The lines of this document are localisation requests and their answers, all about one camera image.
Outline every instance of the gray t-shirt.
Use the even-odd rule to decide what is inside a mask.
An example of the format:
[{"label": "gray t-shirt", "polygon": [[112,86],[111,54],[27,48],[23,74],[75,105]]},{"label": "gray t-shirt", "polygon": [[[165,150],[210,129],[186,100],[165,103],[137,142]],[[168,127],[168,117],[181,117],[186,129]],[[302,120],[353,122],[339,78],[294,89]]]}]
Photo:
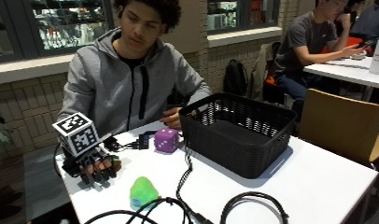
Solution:
[{"label": "gray t-shirt", "polygon": [[276,57],[278,74],[302,72],[303,65],[297,57],[294,48],[307,46],[310,54],[318,54],[327,46],[327,42],[337,39],[337,28],[333,21],[315,23],[313,12],[294,20]]}]

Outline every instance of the backpack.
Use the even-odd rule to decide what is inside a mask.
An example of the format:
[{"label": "backpack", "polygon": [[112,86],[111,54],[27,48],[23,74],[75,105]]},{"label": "backpack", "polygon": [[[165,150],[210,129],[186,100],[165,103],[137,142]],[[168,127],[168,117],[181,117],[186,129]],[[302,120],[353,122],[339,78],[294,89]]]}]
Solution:
[{"label": "backpack", "polygon": [[226,66],[224,91],[245,96],[249,86],[248,71],[241,61],[233,59]]}]

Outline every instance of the cable coil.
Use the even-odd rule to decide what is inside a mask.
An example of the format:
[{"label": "cable coil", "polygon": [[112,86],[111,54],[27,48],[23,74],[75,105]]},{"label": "cable coil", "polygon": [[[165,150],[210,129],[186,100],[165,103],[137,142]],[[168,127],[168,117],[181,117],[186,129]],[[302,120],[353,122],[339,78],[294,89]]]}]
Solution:
[{"label": "cable coil", "polygon": [[224,208],[222,216],[221,216],[221,224],[226,224],[226,218],[228,218],[229,213],[234,209],[234,206],[237,205],[237,203],[240,201],[242,201],[244,198],[248,196],[256,196],[256,197],[265,198],[265,199],[269,199],[270,201],[273,201],[273,203],[276,204],[276,207],[278,209],[280,215],[282,217],[284,224],[289,224],[289,217],[290,216],[285,212],[284,206],[281,205],[278,200],[273,196],[270,196],[269,194],[262,193],[262,192],[257,192],[257,191],[249,191],[249,192],[241,193],[241,194],[238,194],[237,197],[234,197],[228,202],[228,204],[225,205],[225,208]]}]

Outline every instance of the wooden chair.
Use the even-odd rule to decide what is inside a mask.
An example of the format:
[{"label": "wooden chair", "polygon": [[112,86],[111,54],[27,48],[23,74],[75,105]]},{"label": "wooden chair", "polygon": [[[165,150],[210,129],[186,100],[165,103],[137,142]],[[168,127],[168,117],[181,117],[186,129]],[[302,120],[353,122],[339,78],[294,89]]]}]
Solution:
[{"label": "wooden chair", "polygon": [[379,105],[309,89],[298,137],[377,170]]}]

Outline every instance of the window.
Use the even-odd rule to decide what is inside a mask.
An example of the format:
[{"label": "window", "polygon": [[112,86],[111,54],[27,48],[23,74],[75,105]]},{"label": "window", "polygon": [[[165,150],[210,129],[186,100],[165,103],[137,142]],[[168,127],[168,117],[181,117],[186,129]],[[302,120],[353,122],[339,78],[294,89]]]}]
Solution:
[{"label": "window", "polygon": [[277,25],[278,0],[209,0],[209,34],[221,34]]},{"label": "window", "polygon": [[0,63],[76,52],[113,25],[111,1],[0,0]]}]

